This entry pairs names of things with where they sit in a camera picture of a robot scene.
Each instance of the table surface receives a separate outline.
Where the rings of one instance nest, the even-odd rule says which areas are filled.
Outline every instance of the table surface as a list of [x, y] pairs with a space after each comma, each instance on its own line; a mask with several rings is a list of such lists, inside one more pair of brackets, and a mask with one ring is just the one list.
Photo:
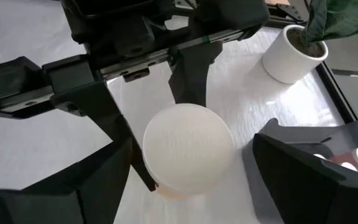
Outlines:
[[[176, 17], [169, 26], [185, 24], [185, 18]], [[264, 71], [260, 58], [279, 32], [263, 28], [250, 39], [224, 44], [209, 70], [207, 107], [227, 123], [238, 153], [227, 177], [203, 195], [173, 201], [149, 192], [131, 169], [115, 223], [259, 223], [241, 148], [271, 118], [283, 126], [342, 124], [315, 72], [285, 85]], [[25, 55], [41, 65], [84, 52], [71, 40], [58, 2], [0, 0], [0, 63]], [[124, 83], [118, 78], [109, 83], [140, 143], [152, 117], [174, 105], [170, 74], [163, 63], [140, 80]], [[0, 118], [0, 188], [24, 188], [110, 142], [89, 118], [58, 110], [22, 121]]]

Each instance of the white plant pot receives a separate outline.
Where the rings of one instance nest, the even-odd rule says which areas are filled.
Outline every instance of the white plant pot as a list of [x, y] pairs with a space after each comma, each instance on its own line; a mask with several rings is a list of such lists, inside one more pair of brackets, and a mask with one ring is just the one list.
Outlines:
[[262, 64], [266, 72], [276, 80], [294, 84], [327, 58], [328, 48], [324, 42], [320, 42], [324, 55], [318, 58], [307, 56], [292, 46], [288, 40], [287, 31], [290, 29], [303, 30], [304, 27], [299, 25], [284, 27], [262, 57]]

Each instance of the potted plant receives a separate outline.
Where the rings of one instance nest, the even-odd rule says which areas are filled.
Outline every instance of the potted plant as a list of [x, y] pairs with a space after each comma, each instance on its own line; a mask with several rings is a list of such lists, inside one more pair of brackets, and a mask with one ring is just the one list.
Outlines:
[[358, 34], [358, 0], [312, 0], [306, 28], [286, 26], [262, 57], [267, 73], [293, 84], [328, 56], [324, 40]]

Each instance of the green leaf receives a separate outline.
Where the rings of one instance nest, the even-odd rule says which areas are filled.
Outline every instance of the green leaf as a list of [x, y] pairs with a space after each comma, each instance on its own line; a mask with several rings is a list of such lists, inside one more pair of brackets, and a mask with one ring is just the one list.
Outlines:
[[312, 0], [306, 43], [358, 34], [358, 0]]

